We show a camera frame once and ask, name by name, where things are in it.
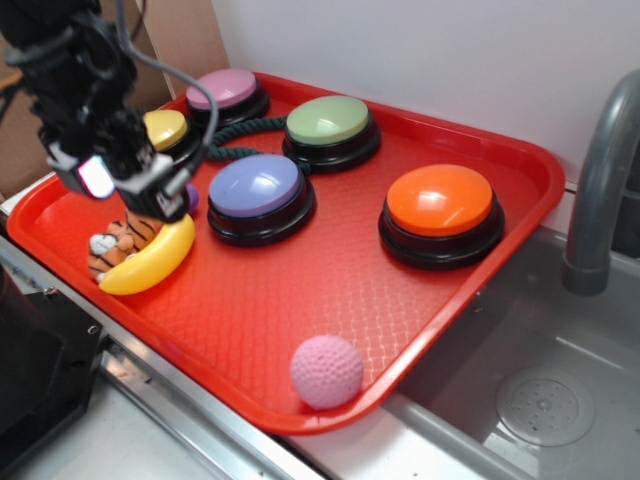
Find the stuffed toy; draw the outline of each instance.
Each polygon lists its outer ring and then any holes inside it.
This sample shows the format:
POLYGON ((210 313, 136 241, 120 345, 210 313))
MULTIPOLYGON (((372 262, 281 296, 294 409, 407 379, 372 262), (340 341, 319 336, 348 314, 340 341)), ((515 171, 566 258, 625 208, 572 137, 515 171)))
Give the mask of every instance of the stuffed toy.
POLYGON ((149 245, 160 227, 157 221, 127 210, 124 222, 111 222, 106 233, 89 239, 91 276, 99 283, 107 271, 149 245))

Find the white wall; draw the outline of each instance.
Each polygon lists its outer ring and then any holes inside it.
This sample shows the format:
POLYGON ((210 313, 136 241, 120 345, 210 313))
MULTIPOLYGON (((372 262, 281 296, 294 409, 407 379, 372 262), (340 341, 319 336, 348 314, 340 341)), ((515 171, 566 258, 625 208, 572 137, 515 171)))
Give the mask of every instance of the white wall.
POLYGON ((231 66, 528 140, 576 182, 637 0, 212 0, 231 66))

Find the pink button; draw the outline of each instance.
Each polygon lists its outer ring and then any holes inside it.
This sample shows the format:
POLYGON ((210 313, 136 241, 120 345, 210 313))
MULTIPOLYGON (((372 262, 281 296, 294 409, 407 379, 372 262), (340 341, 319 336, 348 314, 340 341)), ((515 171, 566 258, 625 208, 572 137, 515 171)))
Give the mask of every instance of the pink button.
MULTIPOLYGON (((247 99, 256 89, 256 77, 252 72, 227 68, 206 74, 198 79, 213 95, 219 108, 229 107, 247 99)), ((211 110, 207 97, 195 87, 187 89, 187 102, 198 110, 211 110)))

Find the gray faucet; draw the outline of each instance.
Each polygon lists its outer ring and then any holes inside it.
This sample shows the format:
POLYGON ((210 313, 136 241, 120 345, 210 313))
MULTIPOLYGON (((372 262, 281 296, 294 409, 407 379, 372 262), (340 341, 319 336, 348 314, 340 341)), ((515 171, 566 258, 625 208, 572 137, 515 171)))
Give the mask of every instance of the gray faucet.
POLYGON ((640 256, 640 70, 615 87, 600 115, 576 195, 562 268, 565 288, 604 291, 610 251, 640 256))

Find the yellow button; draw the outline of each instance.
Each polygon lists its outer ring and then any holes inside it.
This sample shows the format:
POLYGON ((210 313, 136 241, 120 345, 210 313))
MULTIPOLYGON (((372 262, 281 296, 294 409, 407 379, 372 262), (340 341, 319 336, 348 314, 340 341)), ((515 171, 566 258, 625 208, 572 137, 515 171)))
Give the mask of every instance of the yellow button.
POLYGON ((430 165, 398 178, 387 194, 393 222, 423 237, 471 230, 491 212, 493 190, 478 172, 459 165, 430 165))
POLYGON ((162 152, 175 145, 187 133, 187 121, 176 110, 155 110, 143 117, 147 135, 156 150, 162 152))

